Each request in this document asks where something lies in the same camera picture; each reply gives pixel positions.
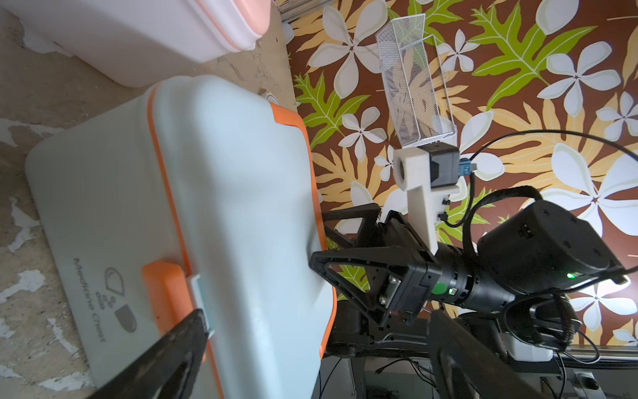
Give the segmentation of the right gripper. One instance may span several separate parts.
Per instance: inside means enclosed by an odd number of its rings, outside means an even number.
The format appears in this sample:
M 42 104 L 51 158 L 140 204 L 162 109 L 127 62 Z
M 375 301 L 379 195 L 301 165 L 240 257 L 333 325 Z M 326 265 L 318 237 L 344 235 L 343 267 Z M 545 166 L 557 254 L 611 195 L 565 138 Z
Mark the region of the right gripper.
M 465 264 L 460 249 L 438 243 L 426 247 L 404 216 L 388 214 L 379 227 L 377 203 L 322 214 L 327 239 L 339 247 L 312 254 L 310 269 L 329 282 L 355 308 L 383 327 L 396 316 L 411 325 L 428 301 L 460 306 L 470 298 L 474 270 Z M 359 222 L 354 238 L 328 226 L 328 222 Z

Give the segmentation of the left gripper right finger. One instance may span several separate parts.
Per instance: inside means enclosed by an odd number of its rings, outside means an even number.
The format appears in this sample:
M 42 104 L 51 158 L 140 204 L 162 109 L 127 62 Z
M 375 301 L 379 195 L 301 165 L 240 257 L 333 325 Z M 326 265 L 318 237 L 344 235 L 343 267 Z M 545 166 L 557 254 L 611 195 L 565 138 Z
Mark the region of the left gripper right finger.
M 431 314 L 430 362 L 441 398 L 540 398 L 446 312 Z

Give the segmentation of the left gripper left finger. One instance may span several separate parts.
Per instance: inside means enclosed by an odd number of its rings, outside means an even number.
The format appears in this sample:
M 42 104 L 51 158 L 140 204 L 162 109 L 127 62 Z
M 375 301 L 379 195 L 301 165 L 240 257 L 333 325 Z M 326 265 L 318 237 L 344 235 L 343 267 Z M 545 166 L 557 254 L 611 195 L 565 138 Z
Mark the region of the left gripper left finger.
M 204 360 L 209 332 L 196 309 L 93 398 L 189 398 Z

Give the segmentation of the blue orange first aid kit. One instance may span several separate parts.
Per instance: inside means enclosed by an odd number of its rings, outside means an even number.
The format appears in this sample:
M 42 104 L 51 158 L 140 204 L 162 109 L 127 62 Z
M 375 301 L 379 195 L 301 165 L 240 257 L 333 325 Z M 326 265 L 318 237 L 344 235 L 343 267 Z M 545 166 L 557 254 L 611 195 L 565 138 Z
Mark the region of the blue orange first aid kit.
M 103 387 L 185 315 L 209 340 L 196 398 L 309 398 L 337 312 L 295 111 L 177 76 L 36 145 L 26 176 Z

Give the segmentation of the white first aid kit box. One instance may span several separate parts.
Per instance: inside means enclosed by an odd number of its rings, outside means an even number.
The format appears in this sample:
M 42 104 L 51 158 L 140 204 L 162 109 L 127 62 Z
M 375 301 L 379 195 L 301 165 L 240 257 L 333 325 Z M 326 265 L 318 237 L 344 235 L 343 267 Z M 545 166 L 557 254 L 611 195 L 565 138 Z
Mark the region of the white first aid kit box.
M 269 1 L 3 1 L 44 38 L 113 81 L 143 87 L 229 53 L 269 29 Z

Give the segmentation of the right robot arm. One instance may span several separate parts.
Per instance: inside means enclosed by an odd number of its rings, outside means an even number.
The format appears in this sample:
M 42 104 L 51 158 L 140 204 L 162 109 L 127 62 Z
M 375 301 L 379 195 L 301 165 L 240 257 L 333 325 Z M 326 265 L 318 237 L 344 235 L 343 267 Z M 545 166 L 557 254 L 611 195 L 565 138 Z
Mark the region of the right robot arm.
M 465 221 L 461 247 L 427 247 L 401 213 L 379 221 L 376 204 L 327 212 L 328 220 L 361 226 L 355 239 L 327 229 L 337 248 L 312 254 L 310 269 L 381 328 L 394 315 L 413 324 L 435 301 L 485 314 L 520 342 L 562 352 L 581 327 L 568 294 L 607 280 L 622 284 L 628 271 L 588 222 L 531 186 L 492 192 L 467 216 L 518 197 L 529 205 L 478 242 Z

